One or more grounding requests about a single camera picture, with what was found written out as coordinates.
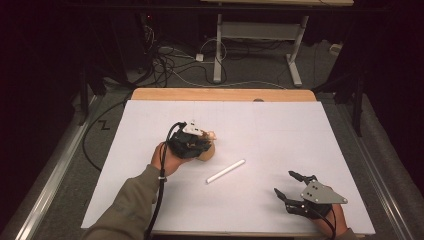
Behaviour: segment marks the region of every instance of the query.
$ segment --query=dark background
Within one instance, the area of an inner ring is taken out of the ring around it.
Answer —
[[[368,7],[391,2],[356,1],[355,4]],[[420,6],[418,0],[402,1],[401,5],[395,5],[391,16],[364,18],[351,32],[346,31],[351,26],[347,20],[335,21],[331,15],[311,17],[304,40],[309,44],[322,39],[340,43],[349,36],[330,81],[346,72],[354,75],[358,69],[364,73],[365,93],[401,161],[423,192],[420,166],[424,153],[421,107],[424,19]],[[133,19],[133,14],[69,12],[52,0],[0,3],[4,106],[0,124],[0,230],[19,207],[68,127],[75,112],[71,102],[79,91],[83,66],[97,69],[88,71],[87,80],[101,94],[102,76],[125,82],[125,70],[143,65],[146,59],[142,54],[137,54],[141,56],[139,59],[122,54],[131,52],[119,40],[125,37],[140,42],[131,50],[143,52],[143,39]],[[210,15],[188,14],[183,18],[159,14],[154,20],[162,26],[163,34],[194,48],[215,31],[215,16]],[[178,26],[186,28],[177,30]],[[352,67],[363,59],[366,59],[365,67]],[[352,81],[331,90],[351,94],[355,91]]]

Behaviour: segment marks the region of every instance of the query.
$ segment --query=desk leg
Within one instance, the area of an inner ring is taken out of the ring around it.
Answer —
[[[215,64],[213,69],[213,82],[221,82],[221,64],[222,64],[222,54],[221,54],[221,39],[222,39],[222,14],[218,14],[218,21],[216,24],[216,55],[215,55]]]
[[[306,24],[308,23],[309,16],[303,16],[302,22],[299,26],[299,30],[297,32],[297,36],[294,42],[294,49],[292,54],[287,54],[287,64],[289,65],[289,70],[293,79],[293,83],[296,87],[302,86],[302,81],[300,80],[299,71],[296,67],[296,56],[299,52],[300,44],[302,43],[303,34],[305,33]]]

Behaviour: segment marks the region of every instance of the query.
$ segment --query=gray floor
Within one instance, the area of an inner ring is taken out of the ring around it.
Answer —
[[[269,47],[271,45],[263,44],[262,46]],[[223,63],[227,75],[227,80],[223,85],[226,86],[220,87],[277,88],[276,85],[278,85],[280,88],[294,88],[283,55],[289,53],[291,47],[289,43],[282,43],[276,49],[261,51],[256,51],[258,48],[252,47],[249,49],[250,54],[246,56],[246,48],[229,43],[228,55]],[[329,47],[330,44],[327,42],[301,47],[296,63],[303,81],[302,88],[310,89],[326,81],[337,59],[328,53]],[[173,54],[182,55],[184,53],[174,51]],[[173,59],[179,65],[191,61],[184,58],[173,57]],[[212,60],[213,58],[208,57],[205,61]],[[197,63],[196,65],[203,66],[209,81],[212,81],[212,64]],[[179,72],[190,66],[193,65],[175,68],[174,71]],[[135,70],[129,71],[128,74],[131,79],[140,76]],[[190,68],[181,72],[179,76],[173,75],[170,77],[167,86],[210,86],[205,80],[203,68]],[[153,78],[150,78],[143,84],[153,81]],[[108,84],[107,94],[97,101],[99,103],[98,108],[95,111],[93,109],[92,114],[99,116],[110,106],[124,101],[128,93],[129,91],[124,88]],[[421,239],[424,236],[423,198],[398,159],[384,129],[375,117],[367,97],[364,96],[361,118],[363,136],[361,138],[355,135],[349,123],[352,108],[350,104],[336,105],[332,99],[332,94],[328,93],[318,94],[317,98],[323,103],[334,134],[376,229],[377,234],[367,236],[366,239]],[[121,105],[113,108],[100,118],[100,120],[106,120],[105,127],[102,128],[103,124],[97,122],[87,134],[85,139],[87,153],[99,167],[106,159],[123,109]],[[75,127],[77,122],[78,119],[71,123],[70,128]],[[1,239],[16,238],[58,162],[57,158],[60,155],[58,152],[67,150],[67,137],[69,136],[65,134],[64,139],[58,144],[57,153],[47,163],[27,198],[21,204],[20,209],[2,233]],[[81,144],[79,144],[60,188],[56,192],[33,239],[80,238],[84,232],[80,229],[80,225],[99,175],[99,172],[88,163]],[[193,237],[171,236],[161,239],[193,239]]]

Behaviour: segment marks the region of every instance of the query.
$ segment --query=white marker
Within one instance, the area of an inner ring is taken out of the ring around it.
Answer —
[[[212,177],[206,179],[206,183],[209,184],[209,183],[215,181],[216,179],[218,179],[219,177],[223,176],[224,174],[226,174],[226,173],[230,172],[231,170],[233,170],[233,169],[235,169],[235,168],[243,165],[245,162],[246,162],[246,160],[242,159],[242,160],[234,163],[233,165],[231,165],[231,166],[227,167],[226,169],[222,170],[221,172],[219,172],[219,173],[213,175]]]

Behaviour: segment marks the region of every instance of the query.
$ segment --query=white desk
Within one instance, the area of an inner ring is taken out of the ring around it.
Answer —
[[[303,6],[352,6],[353,0],[202,0],[205,2],[225,3],[250,3],[250,4],[283,4],[283,5],[303,5]],[[300,24],[271,24],[271,23],[251,23],[251,22],[224,22],[222,14],[218,14],[217,20],[217,43],[214,63],[213,81],[221,82],[222,65],[222,38],[248,38],[248,39],[274,39],[274,40],[294,40],[293,51],[286,55],[287,64],[296,87],[302,86],[302,81],[296,67],[296,56],[302,43],[303,34],[309,17],[303,16]]]
[[[260,97],[298,92],[307,96],[299,101],[306,102],[241,102],[237,101],[238,90],[199,89],[201,100],[216,92],[221,97],[231,96],[231,101],[189,101],[187,93],[196,90],[180,89],[182,94],[178,90],[154,92],[164,94],[162,99],[175,95],[181,101],[127,103],[83,228],[91,226],[110,206],[127,178],[144,170],[154,147],[174,123],[195,119],[200,127],[217,134],[216,153],[207,162],[184,164],[168,178],[153,233],[316,236],[314,225],[288,214],[273,191],[276,187],[289,198],[300,200],[305,185],[290,177],[289,170],[315,174],[322,183],[331,185],[349,200],[344,206],[349,226],[361,235],[375,232],[322,105],[306,91],[264,90],[267,94]],[[161,99],[145,91],[147,98]],[[261,90],[240,92],[241,98],[248,99],[249,93]],[[243,166],[205,184],[208,177],[242,158],[246,159]]]

